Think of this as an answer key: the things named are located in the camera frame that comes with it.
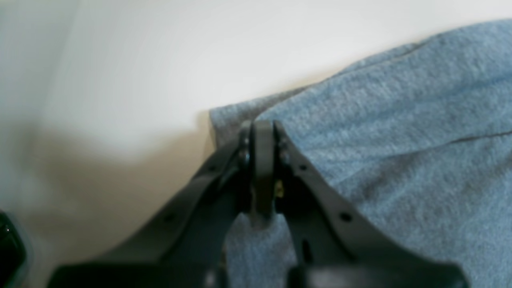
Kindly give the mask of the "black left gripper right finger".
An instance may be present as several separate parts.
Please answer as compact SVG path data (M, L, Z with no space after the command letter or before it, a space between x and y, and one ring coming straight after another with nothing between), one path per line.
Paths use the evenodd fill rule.
M468 288L457 264L402 247L325 182L280 122L274 122L275 208L290 230L298 265L289 288Z

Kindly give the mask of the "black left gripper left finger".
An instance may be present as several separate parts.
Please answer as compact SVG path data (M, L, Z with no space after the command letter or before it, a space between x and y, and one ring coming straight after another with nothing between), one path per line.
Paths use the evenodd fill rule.
M219 148L141 229L84 264L61 266L50 288L226 288L224 239L251 208L252 124Z

